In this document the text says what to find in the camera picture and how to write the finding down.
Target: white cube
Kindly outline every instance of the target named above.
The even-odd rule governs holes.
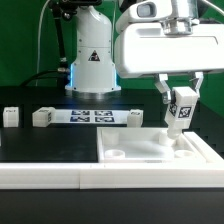
[[[165,121],[171,129],[188,129],[198,95],[190,87],[174,87],[173,90],[176,102],[168,105]]]
[[[130,110],[127,117],[127,127],[141,127],[143,122],[143,110]]]
[[[3,126],[5,128],[19,126],[19,108],[18,107],[5,107],[4,108]]]
[[[47,127],[55,114],[53,107],[41,107],[33,113],[33,126],[34,127]]]

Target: white box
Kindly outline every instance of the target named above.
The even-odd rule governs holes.
[[[132,109],[127,117],[127,127],[141,127],[143,122],[143,110]]]
[[[53,120],[55,108],[41,107],[33,113],[33,126],[34,127],[47,127]]]
[[[4,108],[3,126],[5,128],[19,126],[19,108],[18,107],[5,107]]]

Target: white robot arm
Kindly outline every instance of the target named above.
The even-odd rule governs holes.
[[[77,57],[71,65],[70,83],[65,87],[68,95],[85,99],[105,99],[120,92],[112,60],[112,24],[93,6],[102,0],[52,0],[56,27],[59,17],[69,21],[76,18]],[[59,27],[58,41],[63,42]],[[65,53],[62,47],[61,60]]]
[[[203,72],[224,71],[224,26],[200,25],[197,19],[197,0],[146,0],[131,5],[117,22],[118,74],[123,78],[153,77],[168,104],[168,131],[162,144],[189,128]],[[171,91],[166,84],[168,76],[186,74],[191,76],[193,89],[176,87]]]

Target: black table surface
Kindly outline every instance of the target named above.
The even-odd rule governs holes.
[[[58,109],[144,110],[144,127],[165,127],[156,90],[123,90],[105,101],[74,99],[54,88],[0,88],[0,111],[19,106],[20,127],[2,128],[0,162],[94,162],[96,125],[32,127],[32,112]],[[190,130],[224,153],[224,119],[198,103]],[[1,190],[0,224],[224,223],[224,189]]]

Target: black cable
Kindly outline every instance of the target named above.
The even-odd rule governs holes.
[[[200,18],[199,21],[200,21],[200,24],[223,24],[220,21],[213,18],[207,18],[207,19]]]
[[[40,80],[40,79],[58,79],[61,78],[59,76],[49,76],[49,77],[38,77],[38,78],[33,78],[32,80],[30,80],[30,82],[35,81],[35,80]]]
[[[33,76],[31,76],[29,79],[25,80],[24,82],[22,82],[20,84],[21,87],[25,87],[29,82],[31,82],[34,79],[37,79],[38,77],[45,75],[45,74],[49,74],[49,73],[58,73],[57,70],[47,70],[47,71],[43,71],[43,72],[39,72]]]
[[[51,2],[49,5],[56,27],[57,32],[57,41],[58,41],[58,48],[59,48],[59,56],[60,56],[60,67],[68,68],[68,61],[65,54],[65,46],[63,40],[63,32],[61,27],[61,8],[58,2]]]

